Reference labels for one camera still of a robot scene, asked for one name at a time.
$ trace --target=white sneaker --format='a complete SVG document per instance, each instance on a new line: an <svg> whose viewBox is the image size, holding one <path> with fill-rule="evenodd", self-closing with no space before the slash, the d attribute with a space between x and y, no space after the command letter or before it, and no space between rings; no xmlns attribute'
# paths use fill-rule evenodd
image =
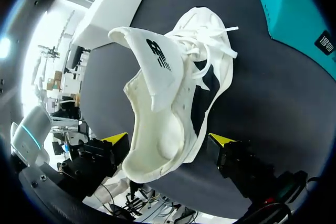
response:
<svg viewBox="0 0 336 224"><path fill-rule="evenodd" d="M132 49L140 71L124 88L135 114L130 152L122 167L136 183L147 183L194 160L206 134L215 100L231 84L233 58L221 19L208 8L193 8L165 36L120 27L109 37ZM196 61L207 60L198 70ZM199 133L191 120L196 85L209 90L202 78L213 67L219 89L206 110Z"/></svg>

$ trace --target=blue light strip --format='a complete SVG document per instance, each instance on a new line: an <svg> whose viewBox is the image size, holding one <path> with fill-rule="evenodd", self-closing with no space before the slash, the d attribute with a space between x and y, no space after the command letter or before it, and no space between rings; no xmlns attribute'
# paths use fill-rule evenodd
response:
<svg viewBox="0 0 336 224"><path fill-rule="evenodd" d="M25 131L28 133L28 135L34 140L34 142L37 145L37 147L39 149L41 149L40 145L38 144L38 142L36 141L36 139L34 138L34 136L31 134L31 132L24 125L21 125L21 126L22 126L22 128L25 129Z"/></svg>

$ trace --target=shoe tongue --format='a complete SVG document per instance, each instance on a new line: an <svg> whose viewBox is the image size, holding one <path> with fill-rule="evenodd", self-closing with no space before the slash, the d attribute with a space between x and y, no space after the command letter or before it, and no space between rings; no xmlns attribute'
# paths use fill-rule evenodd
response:
<svg viewBox="0 0 336 224"><path fill-rule="evenodd" d="M152 111L170 106L183 78L182 55L175 42L163 35L130 27L115 28L109 37L133 51L152 97Z"/></svg>

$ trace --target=table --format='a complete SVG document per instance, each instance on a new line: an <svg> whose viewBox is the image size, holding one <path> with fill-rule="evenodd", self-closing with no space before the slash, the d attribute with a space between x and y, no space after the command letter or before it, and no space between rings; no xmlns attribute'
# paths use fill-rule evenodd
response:
<svg viewBox="0 0 336 224"><path fill-rule="evenodd" d="M335 81L309 57L270 39L260 0L143 0L131 26L165 34L194 6L208 7L226 27L239 26L228 34L238 52L233 83L214 104L208 131L251 140L251 150L274 164L276 175L304 170L318 176L334 139ZM81 111L97 137L125 131L132 136L134 115L123 87L138 70L133 53L120 45L91 52ZM205 144L193 163L150 186L192 209L239 218L250 201L221 177ZM291 207L304 197L303 193Z"/></svg>

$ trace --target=teal box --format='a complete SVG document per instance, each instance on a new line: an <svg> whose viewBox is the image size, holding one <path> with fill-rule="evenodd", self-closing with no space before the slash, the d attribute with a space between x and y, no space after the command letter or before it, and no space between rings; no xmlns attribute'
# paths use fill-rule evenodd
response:
<svg viewBox="0 0 336 224"><path fill-rule="evenodd" d="M272 39L309 56L336 80L336 52L313 0L260 0Z"/></svg>

